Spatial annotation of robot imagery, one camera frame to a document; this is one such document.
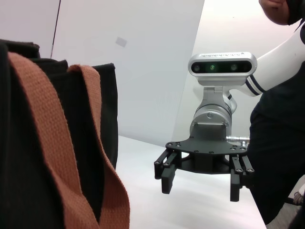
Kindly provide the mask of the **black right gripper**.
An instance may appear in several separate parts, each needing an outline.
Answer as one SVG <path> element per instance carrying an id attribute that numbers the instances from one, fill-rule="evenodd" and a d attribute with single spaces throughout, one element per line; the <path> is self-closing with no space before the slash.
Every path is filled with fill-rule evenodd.
<path id="1" fill-rule="evenodd" d="M 166 144 L 154 162 L 154 178 L 162 193 L 170 194 L 176 169 L 202 174 L 229 174 L 230 201 L 238 202 L 240 189 L 253 185 L 254 169 L 246 146 L 234 143 L 224 125 L 195 124 L 188 139 Z"/>

